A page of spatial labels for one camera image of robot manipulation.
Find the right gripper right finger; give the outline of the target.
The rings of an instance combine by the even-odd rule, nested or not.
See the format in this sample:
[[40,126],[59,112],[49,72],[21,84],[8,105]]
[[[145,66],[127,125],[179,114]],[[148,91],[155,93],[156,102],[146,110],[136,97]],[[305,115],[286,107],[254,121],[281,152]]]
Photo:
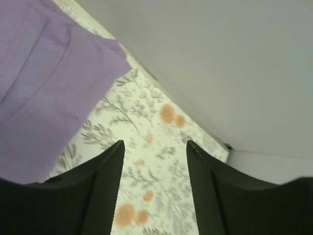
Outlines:
[[313,180],[276,185],[228,166],[193,141],[186,145],[201,235],[310,235]]

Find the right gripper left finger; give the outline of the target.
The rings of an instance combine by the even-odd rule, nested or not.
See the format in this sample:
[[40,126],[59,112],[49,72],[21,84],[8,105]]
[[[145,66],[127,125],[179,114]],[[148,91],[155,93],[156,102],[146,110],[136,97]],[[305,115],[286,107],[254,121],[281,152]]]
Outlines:
[[43,183],[1,180],[1,234],[110,234],[124,154],[120,140],[97,157]]

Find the purple t-shirt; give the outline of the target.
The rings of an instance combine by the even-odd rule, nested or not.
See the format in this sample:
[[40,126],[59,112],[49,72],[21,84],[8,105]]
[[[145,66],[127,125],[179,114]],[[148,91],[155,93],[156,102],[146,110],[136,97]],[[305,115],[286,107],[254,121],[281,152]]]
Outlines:
[[89,32],[53,1],[1,1],[0,177],[43,182],[130,69],[116,40]]

